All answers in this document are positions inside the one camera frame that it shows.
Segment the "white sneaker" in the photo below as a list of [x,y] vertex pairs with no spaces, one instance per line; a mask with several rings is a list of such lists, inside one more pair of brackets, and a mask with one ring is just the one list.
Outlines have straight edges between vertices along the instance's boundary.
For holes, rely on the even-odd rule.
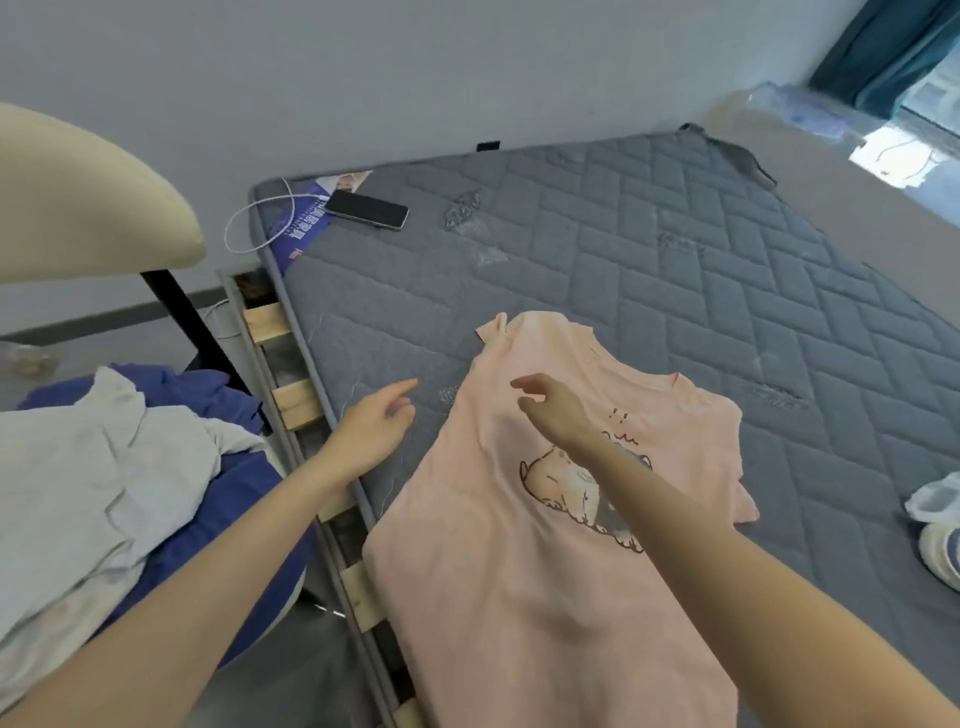
[[928,523],[920,534],[920,555],[944,584],[960,592],[960,528]]

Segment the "smartphone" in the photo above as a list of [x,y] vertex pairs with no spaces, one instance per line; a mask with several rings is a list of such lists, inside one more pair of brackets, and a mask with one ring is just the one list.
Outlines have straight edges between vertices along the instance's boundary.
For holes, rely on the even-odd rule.
[[358,223],[367,223],[395,231],[403,227],[403,223],[407,221],[407,215],[410,214],[409,207],[345,192],[342,189],[334,190],[330,195],[330,199],[326,201],[326,211],[347,220],[356,220]]

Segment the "quilted mattress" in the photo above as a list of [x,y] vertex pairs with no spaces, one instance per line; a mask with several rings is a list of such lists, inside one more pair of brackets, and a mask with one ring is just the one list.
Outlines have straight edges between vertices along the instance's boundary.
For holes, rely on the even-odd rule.
[[283,278],[264,259],[328,416],[420,378],[412,432],[363,479],[368,515],[433,443],[474,329],[561,311],[621,361],[734,400],[761,514],[743,532],[960,700],[960,595],[924,568],[901,508],[960,470],[960,332],[694,131],[388,166],[360,191],[408,206],[404,229],[338,220]]

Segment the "gray floor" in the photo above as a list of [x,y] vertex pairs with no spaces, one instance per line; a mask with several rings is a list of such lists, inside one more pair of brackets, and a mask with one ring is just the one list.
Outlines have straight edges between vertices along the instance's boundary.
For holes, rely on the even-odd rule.
[[[236,331],[227,308],[208,321],[218,335]],[[240,376],[253,386],[252,362],[239,338],[221,341]],[[182,370],[195,350],[177,325],[161,319],[87,336],[56,347],[63,357],[54,380],[92,374],[109,363],[166,364]],[[0,378],[0,411],[11,410],[34,386]],[[307,585],[329,593],[319,569]],[[362,673],[342,618],[297,604],[247,653],[218,672],[186,721],[187,728],[332,728],[375,725]]]

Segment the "plastic bag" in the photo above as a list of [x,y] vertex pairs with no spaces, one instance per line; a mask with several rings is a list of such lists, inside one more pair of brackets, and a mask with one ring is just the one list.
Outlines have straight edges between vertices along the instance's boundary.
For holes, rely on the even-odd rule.
[[960,473],[927,483],[903,507],[914,521],[960,526]]
[[60,360],[61,357],[49,347],[0,341],[0,382],[49,381]]

